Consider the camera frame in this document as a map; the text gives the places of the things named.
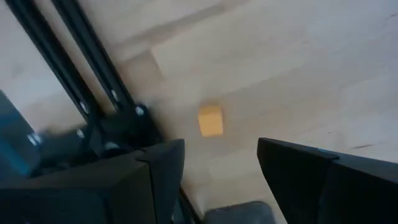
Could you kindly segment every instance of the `yellow block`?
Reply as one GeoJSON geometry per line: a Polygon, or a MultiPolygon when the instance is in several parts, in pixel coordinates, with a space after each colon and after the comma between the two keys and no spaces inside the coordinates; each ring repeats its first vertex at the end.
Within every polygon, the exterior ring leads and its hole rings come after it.
{"type": "Polygon", "coordinates": [[[219,106],[203,106],[199,109],[198,120],[203,137],[223,134],[223,115],[219,106]]]}

